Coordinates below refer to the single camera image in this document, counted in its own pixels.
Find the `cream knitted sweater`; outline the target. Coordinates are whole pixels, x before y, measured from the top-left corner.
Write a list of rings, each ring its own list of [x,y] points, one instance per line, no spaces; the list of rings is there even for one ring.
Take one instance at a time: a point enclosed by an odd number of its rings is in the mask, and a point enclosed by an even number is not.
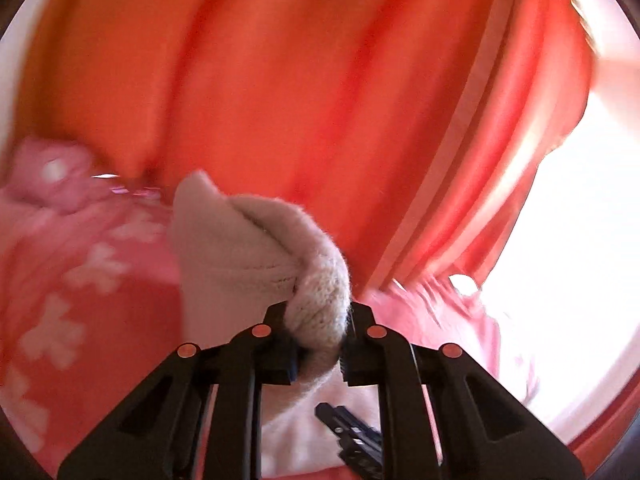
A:
[[[306,354],[296,382],[262,390],[262,473],[316,474],[340,466],[337,443],[314,416],[344,404],[378,423],[375,388],[349,388],[338,367],[349,272],[340,250],[299,206],[222,194],[204,172],[176,189],[170,225],[182,296],[182,330],[202,347],[225,344],[286,304],[284,325]]]

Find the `pink floral bed blanket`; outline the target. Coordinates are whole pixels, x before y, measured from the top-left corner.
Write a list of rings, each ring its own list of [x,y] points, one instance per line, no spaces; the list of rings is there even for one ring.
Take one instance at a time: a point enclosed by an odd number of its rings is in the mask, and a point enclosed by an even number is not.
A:
[[[183,341],[168,207],[116,196],[62,214],[1,194],[1,406],[55,478],[63,458]],[[519,401],[533,367],[503,348],[478,293],[419,278],[365,292],[376,320],[414,344],[455,342]],[[350,479],[345,467],[291,479]]]

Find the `pink pillow with white dot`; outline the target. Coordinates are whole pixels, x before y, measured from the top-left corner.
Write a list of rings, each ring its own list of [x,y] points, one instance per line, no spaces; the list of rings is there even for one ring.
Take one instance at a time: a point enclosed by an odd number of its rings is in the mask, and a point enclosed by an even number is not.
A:
[[[96,177],[88,148],[34,136],[15,150],[3,191],[14,200],[62,214],[73,214],[113,195],[110,181]]]

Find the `orange red curtain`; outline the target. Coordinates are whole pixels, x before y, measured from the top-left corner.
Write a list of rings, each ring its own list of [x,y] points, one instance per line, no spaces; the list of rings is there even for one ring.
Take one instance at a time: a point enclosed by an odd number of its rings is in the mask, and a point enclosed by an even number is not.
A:
[[[50,0],[12,134],[302,205],[356,290],[483,283],[593,63],[573,0]]]

